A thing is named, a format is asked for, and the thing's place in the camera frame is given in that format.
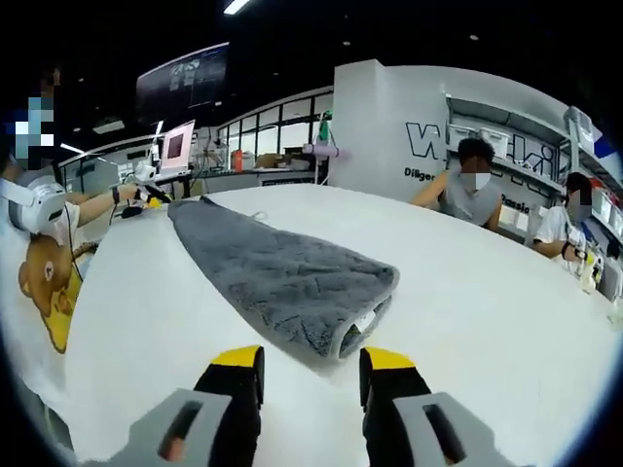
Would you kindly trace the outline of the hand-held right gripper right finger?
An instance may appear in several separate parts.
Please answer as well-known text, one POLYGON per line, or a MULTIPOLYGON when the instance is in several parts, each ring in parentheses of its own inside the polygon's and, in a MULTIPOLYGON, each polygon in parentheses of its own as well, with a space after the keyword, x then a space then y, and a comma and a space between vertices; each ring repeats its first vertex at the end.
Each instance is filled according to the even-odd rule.
POLYGON ((449 394, 432 392, 405 355, 363 347, 359 387, 372 466, 496 466, 492 429, 449 394))

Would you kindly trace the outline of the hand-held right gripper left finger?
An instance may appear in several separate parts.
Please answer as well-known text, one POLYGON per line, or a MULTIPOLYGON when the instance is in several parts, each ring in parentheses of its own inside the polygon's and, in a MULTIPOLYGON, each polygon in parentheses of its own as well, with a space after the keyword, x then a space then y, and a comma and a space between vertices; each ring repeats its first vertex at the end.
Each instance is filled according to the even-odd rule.
POLYGON ((118 466, 250 466, 261 433, 264 347, 213 358, 195 387, 177 389, 134 422, 118 466))

